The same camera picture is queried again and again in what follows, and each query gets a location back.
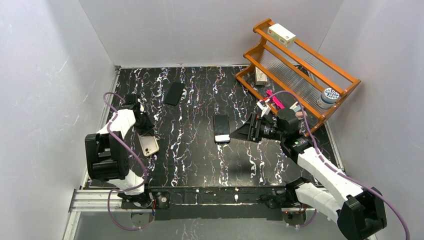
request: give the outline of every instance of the round container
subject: round container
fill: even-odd
[[[321,93],[321,96],[318,98],[316,103],[318,103],[322,109],[329,109],[334,105],[339,97],[340,94],[329,87]]]

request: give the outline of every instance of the cable connector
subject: cable connector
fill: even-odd
[[[268,97],[264,98],[263,100],[259,100],[256,105],[259,107],[259,109],[262,111],[260,116],[263,117],[265,115],[267,115],[268,113],[270,113],[271,108],[270,106],[268,106],[268,102],[270,101],[270,99]]]

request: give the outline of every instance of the gray wall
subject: gray wall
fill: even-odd
[[[346,0],[319,52],[362,80],[329,120],[349,175],[378,188],[423,239],[424,2]],[[386,208],[379,240],[405,239]]]
[[[114,66],[78,0],[0,2],[0,238],[62,239]]]
[[[247,63],[255,24],[280,23],[318,49],[342,0],[79,0],[115,65]]]

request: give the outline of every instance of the phone screen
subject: phone screen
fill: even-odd
[[[230,142],[230,121],[227,115],[215,115],[213,117],[213,131],[215,142]]]

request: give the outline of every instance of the jar lid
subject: jar lid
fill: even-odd
[[[327,100],[329,102],[335,102],[340,97],[340,94],[331,87],[329,87],[324,90],[322,97],[324,98],[324,100]]]

